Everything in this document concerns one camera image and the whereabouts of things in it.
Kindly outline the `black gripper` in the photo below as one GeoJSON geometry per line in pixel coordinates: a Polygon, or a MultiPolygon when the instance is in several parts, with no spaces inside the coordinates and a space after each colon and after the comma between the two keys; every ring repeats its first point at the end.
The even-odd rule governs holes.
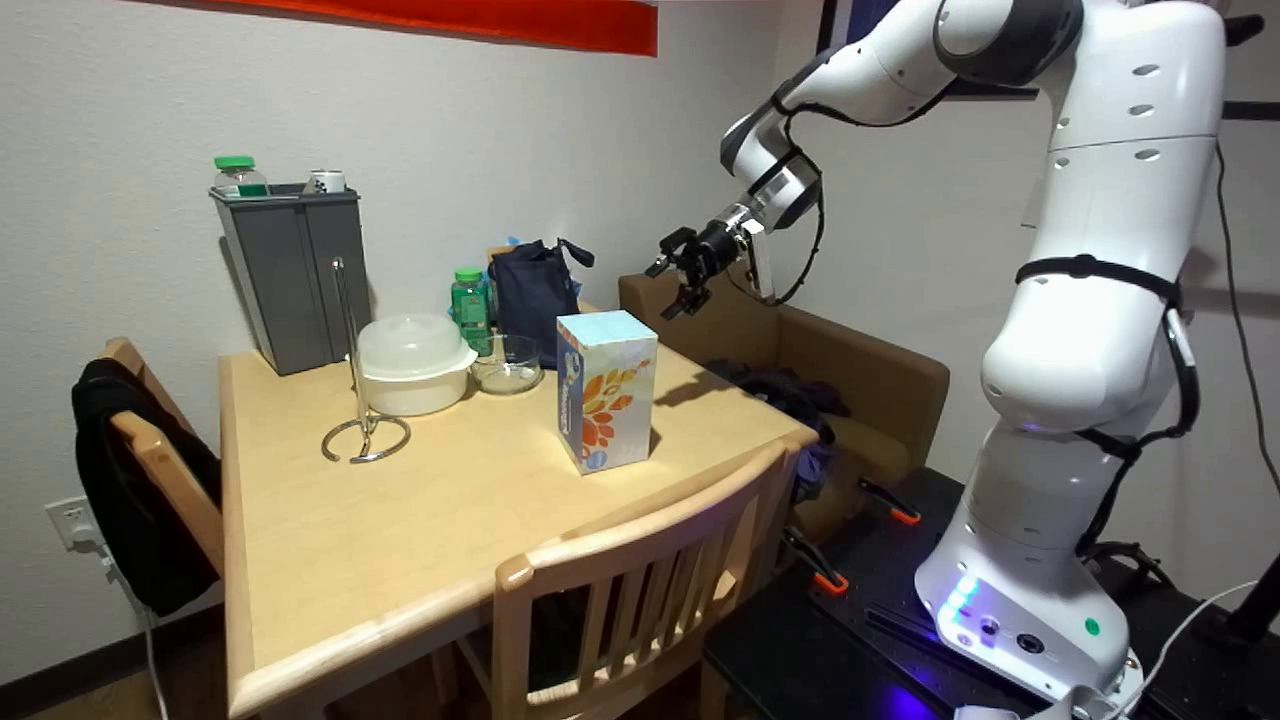
{"type": "Polygon", "coordinates": [[[707,302],[707,283],[753,246],[755,246],[753,220],[707,220],[700,231],[672,229],[655,245],[655,259],[650,263],[650,274],[664,274],[664,273],[675,274],[675,294],[664,307],[664,317],[667,320],[696,317],[707,302]]]}

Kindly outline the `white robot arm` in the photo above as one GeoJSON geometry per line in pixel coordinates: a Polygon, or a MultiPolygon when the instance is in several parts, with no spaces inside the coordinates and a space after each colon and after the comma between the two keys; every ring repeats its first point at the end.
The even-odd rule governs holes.
{"type": "Polygon", "coordinates": [[[744,194],[707,229],[662,241],[693,313],[712,274],[819,200],[797,115],[891,126],[962,79],[1051,99],[1034,253],[980,364],[998,426],[911,587],[950,651],[1087,720],[1123,720],[1148,689],[1083,549],[1161,435],[1155,409],[1197,398],[1179,273],[1220,133],[1226,51],[1210,0],[898,0],[725,133],[719,165],[744,194]]]}

